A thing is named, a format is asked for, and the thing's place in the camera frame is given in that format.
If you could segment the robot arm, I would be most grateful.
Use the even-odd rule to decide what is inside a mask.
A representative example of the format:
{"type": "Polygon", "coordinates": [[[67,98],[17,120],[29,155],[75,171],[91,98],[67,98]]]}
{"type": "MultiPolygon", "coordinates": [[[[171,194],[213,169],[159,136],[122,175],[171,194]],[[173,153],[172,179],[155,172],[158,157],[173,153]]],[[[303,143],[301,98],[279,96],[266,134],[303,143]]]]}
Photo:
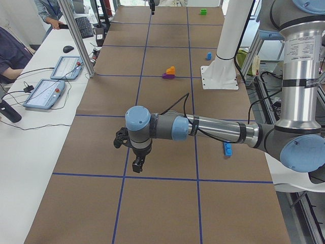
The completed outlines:
{"type": "Polygon", "coordinates": [[[245,143],[296,172],[312,172],[324,165],[324,138],[315,119],[324,1],[264,1],[261,27],[266,32],[279,32],[284,38],[279,120],[274,125],[253,124],[250,120],[243,124],[172,109],[150,113],[145,107],[134,106],[125,115],[127,145],[136,155],[134,172],[142,171],[154,138],[180,141],[195,135],[245,143]]]}

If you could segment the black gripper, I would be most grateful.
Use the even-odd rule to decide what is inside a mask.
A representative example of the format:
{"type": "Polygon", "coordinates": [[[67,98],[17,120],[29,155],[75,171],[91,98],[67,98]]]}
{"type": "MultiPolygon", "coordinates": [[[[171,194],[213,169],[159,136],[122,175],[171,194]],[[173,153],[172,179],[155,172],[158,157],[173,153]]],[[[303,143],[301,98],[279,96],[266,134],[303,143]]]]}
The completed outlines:
{"type": "Polygon", "coordinates": [[[133,153],[136,155],[136,159],[132,163],[133,172],[141,173],[143,171],[145,158],[151,152],[151,150],[152,146],[147,146],[146,148],[133,147],[133,153]]]}

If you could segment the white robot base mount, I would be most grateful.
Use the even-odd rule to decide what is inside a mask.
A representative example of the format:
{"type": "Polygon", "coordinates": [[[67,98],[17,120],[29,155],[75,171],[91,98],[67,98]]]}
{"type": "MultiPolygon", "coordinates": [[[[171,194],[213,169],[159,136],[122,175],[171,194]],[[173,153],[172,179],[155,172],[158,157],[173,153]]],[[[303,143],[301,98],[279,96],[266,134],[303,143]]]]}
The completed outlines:
{"type": "Polygon", "coordinates": [[[201,67],[203,89],[238,89],[235,59],[253,6],[253,0],[229,1],[215,60],[201,67]]]}

